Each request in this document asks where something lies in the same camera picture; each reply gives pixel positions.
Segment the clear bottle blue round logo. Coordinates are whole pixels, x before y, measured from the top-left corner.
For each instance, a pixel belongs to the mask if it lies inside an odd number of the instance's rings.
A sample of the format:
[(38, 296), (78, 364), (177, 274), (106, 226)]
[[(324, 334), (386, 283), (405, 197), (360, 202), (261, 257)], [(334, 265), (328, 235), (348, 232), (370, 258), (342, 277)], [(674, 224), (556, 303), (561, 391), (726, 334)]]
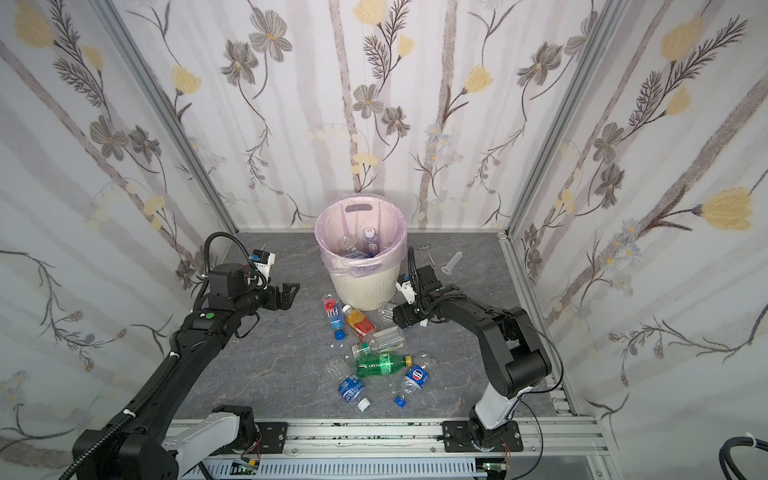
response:
[(428, 353), (418, 353), (412, 357), (412, 365), (406, 370), (399, 391), (396, 393), (394, 403), (404, 409), (409, 401), (421, 391), (434, 366), (434, 358)]

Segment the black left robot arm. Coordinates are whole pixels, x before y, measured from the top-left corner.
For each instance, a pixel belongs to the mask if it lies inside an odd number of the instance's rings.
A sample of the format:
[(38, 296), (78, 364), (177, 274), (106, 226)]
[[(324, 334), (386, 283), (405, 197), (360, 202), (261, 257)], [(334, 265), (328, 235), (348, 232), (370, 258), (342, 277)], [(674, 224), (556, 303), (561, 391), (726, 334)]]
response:
[(241, 338), (245, 317), (260, 310), (288, 310), (300, 286), (274, 286), (273, 253), (245, 251), (242, 264), (212, 266), (211, 234), (202, 248), (203, 283), (191, 312), (169, 339), (170, 351), (102, 429), (86, 430), (72, 448), (64, 479), (178, 479), (211, 454), (249, 450), (263, 438), (249, 407), (220, 406), (175, 437), (167, 432), (181, 404), (208, 364), (232, 338)]

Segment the clear bottle purple label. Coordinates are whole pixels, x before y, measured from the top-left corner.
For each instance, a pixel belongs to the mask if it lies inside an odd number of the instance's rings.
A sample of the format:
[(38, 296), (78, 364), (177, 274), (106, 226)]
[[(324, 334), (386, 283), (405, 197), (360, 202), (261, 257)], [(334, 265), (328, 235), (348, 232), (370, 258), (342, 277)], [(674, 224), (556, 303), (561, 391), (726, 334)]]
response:
[(378, 232), (372, 228), (366, 228), (363, 234), (363, 243), (366, 253), (374, 257), (380, 253), (380, 238)]

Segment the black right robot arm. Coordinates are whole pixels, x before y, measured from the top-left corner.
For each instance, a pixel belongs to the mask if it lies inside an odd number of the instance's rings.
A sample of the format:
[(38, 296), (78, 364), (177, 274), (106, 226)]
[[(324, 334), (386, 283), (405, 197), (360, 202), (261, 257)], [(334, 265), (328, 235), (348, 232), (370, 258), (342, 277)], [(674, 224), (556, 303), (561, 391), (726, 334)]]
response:
[(515, 410), (527, 395), (537, 394), (562, 357), (521, 307), (502, 309), (483, 304), (456, 285), (442, 284), (432, 266), (416, 266), (414, 249), (407, 251), (407, 270), (397, 286), (405, 301), (394, 307), (394, 324), (408, 329), (422, 321), (453, 322), (477, 341), (488, 386), (470, 409), (466, 421), (445, 421), (441, 439), (448, 453), (520, 452)]

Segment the clear bottle light blue label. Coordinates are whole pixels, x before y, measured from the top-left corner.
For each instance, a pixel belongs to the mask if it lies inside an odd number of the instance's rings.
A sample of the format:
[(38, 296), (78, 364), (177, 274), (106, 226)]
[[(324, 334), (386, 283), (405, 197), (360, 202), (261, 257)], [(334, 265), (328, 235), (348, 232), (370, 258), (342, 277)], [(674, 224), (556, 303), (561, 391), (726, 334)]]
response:
[(356, 238), (346, 235), (338, 242), (339, 255), (347, 259), (367, 259), (370, 253), (365, 243), (360, 243)]

